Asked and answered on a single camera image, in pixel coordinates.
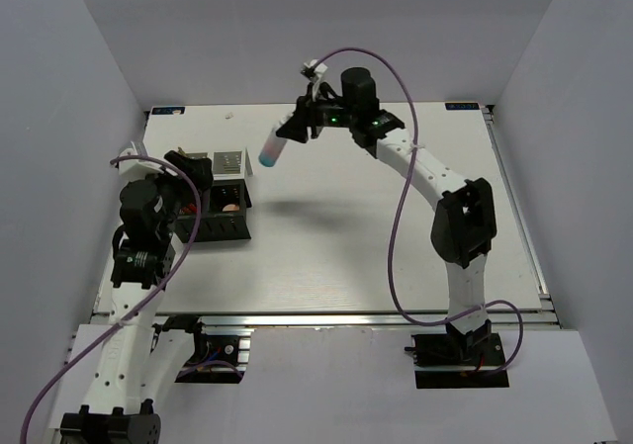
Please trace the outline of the dark red makeup pencil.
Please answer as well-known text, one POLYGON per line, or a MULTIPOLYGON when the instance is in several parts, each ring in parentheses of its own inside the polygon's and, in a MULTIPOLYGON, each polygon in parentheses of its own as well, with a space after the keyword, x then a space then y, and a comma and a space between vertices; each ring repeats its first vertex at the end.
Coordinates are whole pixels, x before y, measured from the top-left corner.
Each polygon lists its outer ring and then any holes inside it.
POLYGON ((198 213, 199 213, 199 210, 194 204, 189 204, 187 206, 184 206, 180 210, 181 216, 193 216, 193 215, 197 215, 198 213))

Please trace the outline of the pink round puff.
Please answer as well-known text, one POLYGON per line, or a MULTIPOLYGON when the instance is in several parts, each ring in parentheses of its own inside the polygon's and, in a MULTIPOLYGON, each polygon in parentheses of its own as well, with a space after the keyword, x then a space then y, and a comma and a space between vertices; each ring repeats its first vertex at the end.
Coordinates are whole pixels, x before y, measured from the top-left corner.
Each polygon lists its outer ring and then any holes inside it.
POLYGON ((231 213, 231 212, 239 212, 240 211, 240 205, 238 204, 227 204, 223 207, 223 211, 225 213, 231 213))

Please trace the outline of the white pink blue bottle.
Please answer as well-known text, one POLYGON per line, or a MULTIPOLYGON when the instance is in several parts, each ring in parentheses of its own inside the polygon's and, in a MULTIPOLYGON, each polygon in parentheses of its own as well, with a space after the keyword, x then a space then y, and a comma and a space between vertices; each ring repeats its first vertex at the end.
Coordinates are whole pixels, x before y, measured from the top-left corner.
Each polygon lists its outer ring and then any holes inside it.
POLYGON ((284 147, 286 146, 287 139, 277 135, 277 131, 291 118, 290 115, 286 115, 278 120, 269 133, 263 147, 258 155, 259 163, 264 167, 273 167, 279 159, 284 147))

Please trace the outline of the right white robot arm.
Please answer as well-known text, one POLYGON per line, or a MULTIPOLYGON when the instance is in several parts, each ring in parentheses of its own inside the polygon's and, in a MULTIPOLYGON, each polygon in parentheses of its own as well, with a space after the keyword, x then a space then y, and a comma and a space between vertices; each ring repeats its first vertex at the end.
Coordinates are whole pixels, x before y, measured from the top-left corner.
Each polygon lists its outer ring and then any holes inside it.
POLYGON ((345 128, 359 147, 401 174, 405 187, 426 200, 434 213, 430 241, 447 272, 447 353, 458 363, 472 362, 492 329, 484 286, 485 266, 497 234, 491 184, 454 172, 415 141, 402 120, 381 108, 368 69, 344 70, 340 93, 325 82, 325 71, 325 65, 316 61, 303 67, 307 92, 273 135, 305 143, 325 128, 345 128))

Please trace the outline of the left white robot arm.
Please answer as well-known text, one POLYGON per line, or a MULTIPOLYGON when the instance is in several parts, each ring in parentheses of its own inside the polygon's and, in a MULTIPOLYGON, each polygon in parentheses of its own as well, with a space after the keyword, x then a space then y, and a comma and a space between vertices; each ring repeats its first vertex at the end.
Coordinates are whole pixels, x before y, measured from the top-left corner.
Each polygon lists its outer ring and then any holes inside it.
POLYGON ((112 238, 109 328, 96 341, 99 361, 85 398, 61 420, 64 443, 158 442, 159 400, 185 362, 200 363, 209 352, 194 320, 157 331, 154 319, 185 258, 172 244, 181 211, 191 208, 193 228, 201 225, 211 159, 174 150, 153 159, 130 148, 114 163, 127 184, 112 238))

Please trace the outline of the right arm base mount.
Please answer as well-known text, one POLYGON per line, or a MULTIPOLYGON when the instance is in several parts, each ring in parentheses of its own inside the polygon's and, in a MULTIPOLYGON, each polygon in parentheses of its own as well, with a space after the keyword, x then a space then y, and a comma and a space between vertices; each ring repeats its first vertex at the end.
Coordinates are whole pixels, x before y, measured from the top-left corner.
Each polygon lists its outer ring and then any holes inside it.
POLYGON ((414 366, 415 385, 419 390, 506 389, 505 355, 497 333, 476 345, 465 357, 447 334, 417 334, 404 348, 414 366))

